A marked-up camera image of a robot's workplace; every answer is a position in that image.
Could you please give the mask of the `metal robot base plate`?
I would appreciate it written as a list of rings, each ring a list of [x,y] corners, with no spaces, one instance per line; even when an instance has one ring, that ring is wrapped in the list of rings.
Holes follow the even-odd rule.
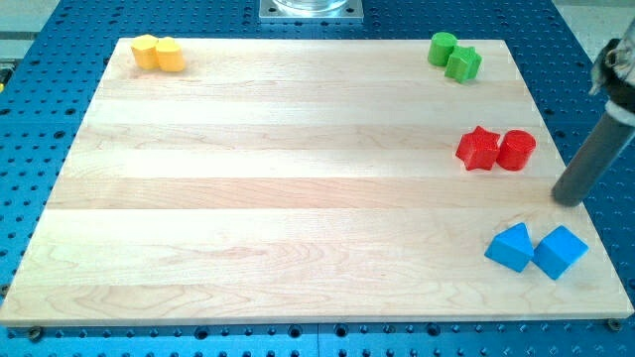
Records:
[[[264,22],[362,21],[362,0],[260,0],[259,18]]]

